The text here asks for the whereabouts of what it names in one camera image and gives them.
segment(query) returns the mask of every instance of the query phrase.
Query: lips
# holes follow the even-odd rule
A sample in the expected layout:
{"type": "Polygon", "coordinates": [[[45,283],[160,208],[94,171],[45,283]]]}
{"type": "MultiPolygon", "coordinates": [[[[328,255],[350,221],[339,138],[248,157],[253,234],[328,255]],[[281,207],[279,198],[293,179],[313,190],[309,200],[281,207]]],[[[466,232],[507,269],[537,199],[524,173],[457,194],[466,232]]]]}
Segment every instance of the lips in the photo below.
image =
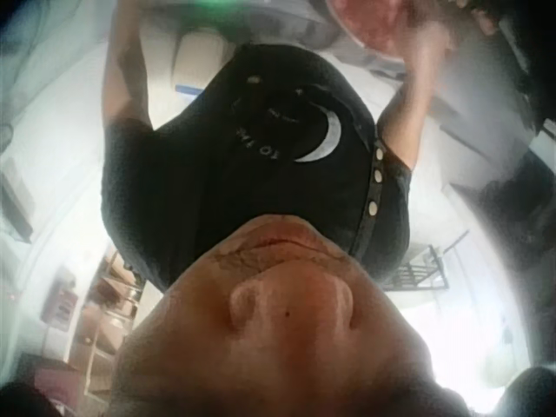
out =
{"type": "Polygon", "coordinates": [[[299,222],[276,221],[264,224],[245,235],[245,241],[237,252],[292,243],[306,249],[331,255],[324,238],[309,226],[299,222]]]}

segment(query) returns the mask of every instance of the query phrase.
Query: man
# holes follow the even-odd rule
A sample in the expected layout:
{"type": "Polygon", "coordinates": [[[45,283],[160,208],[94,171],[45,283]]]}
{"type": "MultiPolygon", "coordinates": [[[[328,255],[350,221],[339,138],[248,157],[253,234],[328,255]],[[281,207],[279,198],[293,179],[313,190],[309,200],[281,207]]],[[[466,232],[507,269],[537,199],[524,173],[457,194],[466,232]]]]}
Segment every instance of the man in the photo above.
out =
{"type": "Polygon", "coordinates": [[[318,56],[236,54],[156,132],[121,0],[103,98],[103,215],[166,294],[120,353],[109,415],[466,415],[369,278],[407,248],[407,192],[449,36],[403,24],[407,80],[373,118],[318,56]]]}

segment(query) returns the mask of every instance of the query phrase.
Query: white wall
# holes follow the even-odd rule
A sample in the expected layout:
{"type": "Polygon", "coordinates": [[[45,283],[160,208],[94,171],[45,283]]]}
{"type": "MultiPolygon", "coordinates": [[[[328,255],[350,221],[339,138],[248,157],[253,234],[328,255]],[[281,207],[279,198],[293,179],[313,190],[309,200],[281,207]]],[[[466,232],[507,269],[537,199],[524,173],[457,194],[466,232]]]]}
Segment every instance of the white wall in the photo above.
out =
{"type": "MultiPolygon", "coordinates": [[[[79,309],[108,246],[100,214],[105,55],[106,44],[94,48],[43,90],[15,124],[13,142],[0,158],[0,169],[34,229],[27,250],[14,251],[19,255],[17,313],[11,334],[3,334],[8,351],[3,365],[8,366],[0,381],[21,351],[65,359],[79,309]],[[40,315],[61,275],[73,281],[80,299],[69,332],[51,329],[47,334],[40,315]]],[[[7,235],[0,238],[6,248],[15,245],[7,235]]]]}

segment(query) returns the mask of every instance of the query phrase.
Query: hand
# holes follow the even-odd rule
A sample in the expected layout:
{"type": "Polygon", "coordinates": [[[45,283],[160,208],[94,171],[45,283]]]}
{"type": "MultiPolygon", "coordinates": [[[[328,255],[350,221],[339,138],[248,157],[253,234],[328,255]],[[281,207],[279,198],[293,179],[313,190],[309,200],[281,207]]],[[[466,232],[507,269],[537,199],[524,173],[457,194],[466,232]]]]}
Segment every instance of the hand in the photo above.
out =
{"type": "Polygon", "coordinates": [[[411,0],[400,19],[398,47],[407,73],[419,83],[433,87],[446,54],[453,48],[447,26],[434,0],[411,0]]]}

